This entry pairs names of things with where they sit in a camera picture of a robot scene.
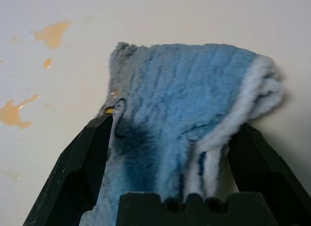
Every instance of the stain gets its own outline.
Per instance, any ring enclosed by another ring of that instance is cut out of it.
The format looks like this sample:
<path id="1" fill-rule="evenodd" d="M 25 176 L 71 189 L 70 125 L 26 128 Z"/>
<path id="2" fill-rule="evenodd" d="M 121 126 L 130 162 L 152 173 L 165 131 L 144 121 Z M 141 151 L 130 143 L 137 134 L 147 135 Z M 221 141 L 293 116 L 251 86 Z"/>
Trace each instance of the stain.
<path id="1" fill-rule="evenodd" d="M 45 41 L 45 46 L 50 49 L 60 48 L 65 30 L 71 25 L 70 21 L 61 21 L 47 26 L 41 32 L 34 32 L 35 39 Z"/>
<path id="2" fill-rule="evenodd" d="M 12 170 L 0 170 L 0 175 L 7 176 L 8 178 L 10 178 L 13 181 L 19 181 L 20 180 L 19 174 L 12 171 Z"/>
<path id="3" fill-rule="evenodd" d="M 48 59 L 44 62 L 43 67 L 44 67 L 44 68 L 49 68 L 49 67 L 51 66 L 52 62 L 53 62 L 53 59 L 48 58 Z"/>
<path id="4" fill-rule="evenodd" d="M 13 43 L 13 44 L 16 44 L 18 43 L 18 37 L 16 35 L 12 36 L 10 41 Z"/>
<path id="5" fill-rule="evenodd" d="M 93 16 L 86 16 L 82 19 L 82 24 L 83 25 L 89 25 L 91 24 L 92 22 L 96 21 L 95 17 Z"/>
<path id="6" fill-rule="evenodd" d="M 113 95 L 113 98 L 117 98 L 117 97 L 120 95 L 119 89 L 117 89 L 117 90 L 111 92 L 111 95 Z"/>
<path id="7" fill-rule="evenodd" d="M 27 99 L 16 106 L 14 106 L 13 100 L 10 100 L 3 108 L 0 108 L 0 122 L 3 122 L 5 125 L 17 125 L 21 129 L 32 126 L 32 122 L 21 121 L 19 111 L 24 107 L 24 105 L 38 98 L 39 95 L 36 94 L 32 98 Z"/>
<path id="8" fill-rule="evenodd" d="M 44 107 L 50 108 L 51 110 L 56 111 L 56 108 L 55 108 L 52 104 L 50 104 L 50 103 L 48 103 L 48 102 L 45 102 L 45 103 L 44 103 Z"/>

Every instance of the blue plush material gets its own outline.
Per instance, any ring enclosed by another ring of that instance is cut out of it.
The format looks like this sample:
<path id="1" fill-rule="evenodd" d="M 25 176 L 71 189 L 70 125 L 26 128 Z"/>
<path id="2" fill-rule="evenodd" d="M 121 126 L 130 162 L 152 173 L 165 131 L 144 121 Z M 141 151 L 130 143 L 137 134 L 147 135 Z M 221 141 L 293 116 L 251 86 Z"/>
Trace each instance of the blue plush material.
<path id="1" fill-rule="evenodd" d="M 80 225 L 114 226 L 119 197 L 129 191 L 181 198 L 193 145 L 231 110 L 256 57 L 230 45 L 120 43 L 110 61 L 109 90 L 116 94 L 102 107 L 120 104 L 110 158 L 97 206 Z"/>

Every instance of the white wall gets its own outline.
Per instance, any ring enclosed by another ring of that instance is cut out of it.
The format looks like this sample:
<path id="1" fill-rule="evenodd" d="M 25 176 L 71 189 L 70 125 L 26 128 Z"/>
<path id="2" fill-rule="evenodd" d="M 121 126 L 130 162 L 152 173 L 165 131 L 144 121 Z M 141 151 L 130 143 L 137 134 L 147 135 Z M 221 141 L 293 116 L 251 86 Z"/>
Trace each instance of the white wall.
<path id="1" fill-rule="evenodd" d="M 21 111 L 32 128 L 0 123 L 0 170 L 20 176 L 0 174 L 0 225 L 23 223 L 61 151 L 104 102 L 118 41 L 227 43 L 275 59 L 288 97 L 255 125 L 310 194 L 310 18 L 311 0 L 0 0 L 0 107 L 41 96 Z M 35 41 L 34 30 L 64 19 L 73 25 L 61 49 Z"/>

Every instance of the blue fur fabric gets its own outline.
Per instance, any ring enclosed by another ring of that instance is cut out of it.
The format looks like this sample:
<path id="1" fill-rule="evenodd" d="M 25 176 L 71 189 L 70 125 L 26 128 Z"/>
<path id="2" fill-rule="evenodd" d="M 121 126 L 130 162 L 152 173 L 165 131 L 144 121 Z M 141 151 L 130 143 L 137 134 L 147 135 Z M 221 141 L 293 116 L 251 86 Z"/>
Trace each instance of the blue fur fabric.
<path id="1" fill-rule="evenodd" d="M 215 154 L 242 123 L 269 111 L 281 96 L 272 60 L 245 49 L 118 44 L 99 112 L 114 108 L 109 161 L 97 205 L 80 225 L 114 226 L 119 197 L 129 191 L 181 200 L 193 191 L 215 195 Z"/>

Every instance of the white fur trim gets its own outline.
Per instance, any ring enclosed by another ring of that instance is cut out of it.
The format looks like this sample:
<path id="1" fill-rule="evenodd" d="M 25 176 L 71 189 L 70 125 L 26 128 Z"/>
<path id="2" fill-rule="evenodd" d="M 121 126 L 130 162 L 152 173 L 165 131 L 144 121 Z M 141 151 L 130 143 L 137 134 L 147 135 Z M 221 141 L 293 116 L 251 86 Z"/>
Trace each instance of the white fur trim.
<path id="1" fill-rule="evenodd" d="M 198 157 L 202 152 L 207 152 L 204 163 L 203 186 L 205 190 L 203 192 L 206 194 L 205 197 L 215 195 L 221 148 L 228 143 L 232 135 L 238 132 L 243 123 L 266 113 L 280 103 L 283 88 L 276 81 L 277 78 L 277 68 L 272 59 L 259 55 L 253 61 L 242 81 L 237 100 L 228 115 L 211 133 L 197 142 L 189 170 L 185 173 L 185 196 L 192 192 L 202 192 L 198 172 Z"/>

